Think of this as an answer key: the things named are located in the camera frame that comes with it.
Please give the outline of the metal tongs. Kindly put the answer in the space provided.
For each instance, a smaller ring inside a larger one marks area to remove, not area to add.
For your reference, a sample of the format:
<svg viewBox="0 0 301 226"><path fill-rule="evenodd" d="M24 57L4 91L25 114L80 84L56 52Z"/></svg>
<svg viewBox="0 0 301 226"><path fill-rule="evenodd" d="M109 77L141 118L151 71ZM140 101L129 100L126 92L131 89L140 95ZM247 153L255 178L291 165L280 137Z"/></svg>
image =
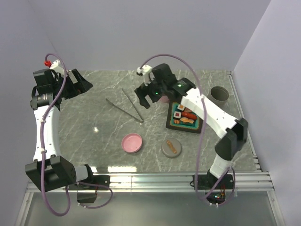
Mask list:
<svg viewBox="0 0 301 226"><path fill-rule="evenodd" d="M134 104L134 101L131 99L130 95L127 93L127 91L124 88L122 88L121 90L122 90L123 95L127 98L128 102L130 104L129 107L127 107L126 109L124 107L120 107L119 105L114 104L108 98L105 98L105 101L109 105L111 105L112 107L118 109L119 111L126 114L127 116L131 117L132 119L134 119L138 123L143 124L144 123L144 118L143 118L142 114L139 112L137 106ZM129 109L133 109L135 111L135 113L134 114L130 113L128 111Z"/></svg>

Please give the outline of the sushi roll red centre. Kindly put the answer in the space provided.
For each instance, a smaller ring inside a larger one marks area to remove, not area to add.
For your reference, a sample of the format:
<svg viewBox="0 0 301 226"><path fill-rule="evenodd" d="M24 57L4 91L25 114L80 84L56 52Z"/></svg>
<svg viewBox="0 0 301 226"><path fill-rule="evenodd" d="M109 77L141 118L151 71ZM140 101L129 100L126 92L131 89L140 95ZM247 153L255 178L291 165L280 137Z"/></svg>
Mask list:
<svg viewBox="0 0 301 226"><path fill-rule="evenodd" d="M182 112L175 111L173 114L173 118L176 120L180 120L181 116L182 116Z"/></svg>

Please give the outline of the sushi roll orange top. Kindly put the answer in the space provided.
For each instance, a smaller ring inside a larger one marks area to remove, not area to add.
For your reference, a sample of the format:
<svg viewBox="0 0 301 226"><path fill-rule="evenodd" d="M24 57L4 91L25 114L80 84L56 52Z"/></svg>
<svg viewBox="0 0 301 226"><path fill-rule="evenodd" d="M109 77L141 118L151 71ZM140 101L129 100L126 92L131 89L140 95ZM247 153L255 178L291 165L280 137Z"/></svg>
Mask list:
<svg viewBox="0 0 301 226"><path fill-rule="evenodd" d="M180 112L183 112L185 110L185 106L183 105L178 105L177 106L177 110L180 111Z"/></svg>

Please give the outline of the red sausage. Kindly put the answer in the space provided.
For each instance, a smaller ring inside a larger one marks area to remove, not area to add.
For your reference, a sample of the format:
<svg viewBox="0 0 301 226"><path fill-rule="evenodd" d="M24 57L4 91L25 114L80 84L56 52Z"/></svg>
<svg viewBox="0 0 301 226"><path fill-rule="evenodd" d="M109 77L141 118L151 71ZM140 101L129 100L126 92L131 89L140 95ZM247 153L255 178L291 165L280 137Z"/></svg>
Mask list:
<svg viewBox="0 0 301 226"><path fill-rule="evenodd" d="M182 117L186 117L188 119L196 120L198 117L193 113L182 112Z"/></svg>

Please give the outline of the salmon nigiri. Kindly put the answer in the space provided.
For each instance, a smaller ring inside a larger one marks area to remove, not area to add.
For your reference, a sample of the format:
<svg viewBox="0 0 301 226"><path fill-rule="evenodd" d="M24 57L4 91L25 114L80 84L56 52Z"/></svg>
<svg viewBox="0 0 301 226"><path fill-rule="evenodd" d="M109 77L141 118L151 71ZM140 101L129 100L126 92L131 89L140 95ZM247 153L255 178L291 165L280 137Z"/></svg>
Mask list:
<svg viewBox="0 0 301 226"><path fill-rule="evenodd" d="M187 117L182 117L182 118L180 119L180 121L181 121L182 123L184 123L185 125L193 125L193 123L194 123L194 120L193 120L193 119L189 119L189 118L187 118Z"/></svg>

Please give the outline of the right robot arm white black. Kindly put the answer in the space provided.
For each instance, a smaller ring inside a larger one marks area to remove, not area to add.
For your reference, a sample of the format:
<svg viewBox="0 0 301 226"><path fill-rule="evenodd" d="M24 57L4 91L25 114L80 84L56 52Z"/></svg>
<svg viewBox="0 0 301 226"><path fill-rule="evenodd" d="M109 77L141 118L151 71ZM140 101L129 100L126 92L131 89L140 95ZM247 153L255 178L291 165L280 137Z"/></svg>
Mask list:
<svg viewBox="0 0 301 226"><path fill-rule="evenodd" d="M146 96L154 103L162 96L167 96L171 101L192 110L203 120L203 124L211 127L217 134L220 140L215 145L216 157L207 181L212 188L220 187L224 183L224 172L228 171L234 156L247 141L248 122L223 111L201 94L187 78L178 80L168 64L155 67L144 65L136 73L143 77L143 84L135 89L140 105L147 109L150 107Z"/></svg>

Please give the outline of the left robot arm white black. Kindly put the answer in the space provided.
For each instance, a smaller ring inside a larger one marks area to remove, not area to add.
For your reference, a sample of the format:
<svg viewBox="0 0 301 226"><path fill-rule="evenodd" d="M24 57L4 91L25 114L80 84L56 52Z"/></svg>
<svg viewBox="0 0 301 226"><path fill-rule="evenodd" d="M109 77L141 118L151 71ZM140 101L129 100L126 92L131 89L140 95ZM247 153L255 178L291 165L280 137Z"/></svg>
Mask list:
<svg viewBox="0 0 301 226"><path fill-rule="evenodd" d="M33 73L36 86L32 89L30 106L36 126L36 150L33 162L25 166L25 173L40 191L51 191L79 183L84 189L95 185L91 168L85 164L75 167L62 157L59 145L59 115L63 99L71 99L89 91L93 84L85 80L77 69L71 73L73 83L57 69L42 69Z"/></svg>

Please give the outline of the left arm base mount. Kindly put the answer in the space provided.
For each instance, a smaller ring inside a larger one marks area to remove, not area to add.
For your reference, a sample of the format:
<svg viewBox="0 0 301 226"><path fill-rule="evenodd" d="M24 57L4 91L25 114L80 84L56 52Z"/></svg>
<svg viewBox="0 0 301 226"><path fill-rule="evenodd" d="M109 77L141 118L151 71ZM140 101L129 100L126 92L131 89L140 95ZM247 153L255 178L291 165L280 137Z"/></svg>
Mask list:
<svg viewBox="0 0 301 226"><path fill-rule="evenodd" d="M85 181L84 184L78 183L68 186L69 193L74 192L79 204L92 206L98 204L101 199L101 193L104 192L104 202L106 199L110 199L111 177L109 175L96 175L92 178L92 181Z"/></svg>

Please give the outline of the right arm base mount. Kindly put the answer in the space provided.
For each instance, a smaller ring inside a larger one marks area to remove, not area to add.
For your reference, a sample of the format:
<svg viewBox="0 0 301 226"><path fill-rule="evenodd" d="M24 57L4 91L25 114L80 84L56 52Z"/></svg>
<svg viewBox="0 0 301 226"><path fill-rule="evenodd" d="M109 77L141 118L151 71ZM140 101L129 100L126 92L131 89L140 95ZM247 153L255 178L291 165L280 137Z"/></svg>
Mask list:
<svg viewBox="0 0 301 226"><path fill-rule="evenodd" d="M235 193L235 186L236 186L236 177L231 174L226 174L217 185L216 182L218 181L217 178L212 176L211 174L199 174L198 175L198 190L208 190L210 191L213 187L214 190L217 192L212 191L209 195L205 193L206 200L211 205L223 205L227 202L227 195L226 190L231 190L230 195L228 198L231 198Z"/></svg>

